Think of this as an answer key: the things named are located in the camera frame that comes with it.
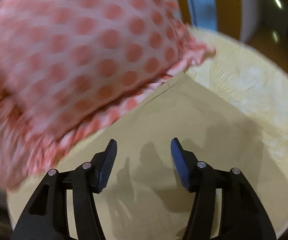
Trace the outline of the beige khaki pants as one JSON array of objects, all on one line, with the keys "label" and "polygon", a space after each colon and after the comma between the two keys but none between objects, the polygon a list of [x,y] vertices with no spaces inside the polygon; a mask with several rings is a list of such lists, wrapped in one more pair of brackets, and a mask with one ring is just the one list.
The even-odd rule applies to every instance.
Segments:
[{"label": "beige khaki pants", "polygon": [[215,93],[178,74],[101,134],[79,142],[58,164],[68,171],[92,159],[110,139],[118,153],[96,207],[107,239],[180,239],[194,194],[179,180],[171,140],[213,168],[239,168],[260,198],[275,232],[288,227],[288,181],[269,156],[262,128]]}]

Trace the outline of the blue window pane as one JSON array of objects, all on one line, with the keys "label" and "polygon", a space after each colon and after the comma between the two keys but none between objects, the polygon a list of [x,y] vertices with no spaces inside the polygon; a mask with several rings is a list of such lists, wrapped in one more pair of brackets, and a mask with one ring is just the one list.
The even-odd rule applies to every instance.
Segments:
[{"label": "blue window pane", "polygon": [[216,0],[187,0],[187,3],[194,27],[217,31]]}]

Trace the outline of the pink polka dot pillow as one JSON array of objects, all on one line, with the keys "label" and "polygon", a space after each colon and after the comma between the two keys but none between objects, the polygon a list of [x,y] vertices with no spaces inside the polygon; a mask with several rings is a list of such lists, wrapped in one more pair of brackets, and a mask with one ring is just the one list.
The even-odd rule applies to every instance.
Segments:
[{"label": "pink polka dot pillow", "polygon": [[0,1],[0,188],[56,166],[215,49],[172,0]]}]

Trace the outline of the yellow patterned bedsheet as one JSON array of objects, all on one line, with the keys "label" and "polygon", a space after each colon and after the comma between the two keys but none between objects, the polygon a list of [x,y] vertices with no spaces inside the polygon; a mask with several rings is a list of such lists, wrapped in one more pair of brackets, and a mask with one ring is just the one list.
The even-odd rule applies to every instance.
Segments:
[{"label": "yellow patterned bedsheet", "polygon": [[[187,70],[206,87],[251,118],[262,129],[269,159],[288,184],[288,74],[254,48],[224,34],[191,27],[197,41],[211,45],[216,55]],[[281,237],[288,229],[287,213],[271,221]]]}]

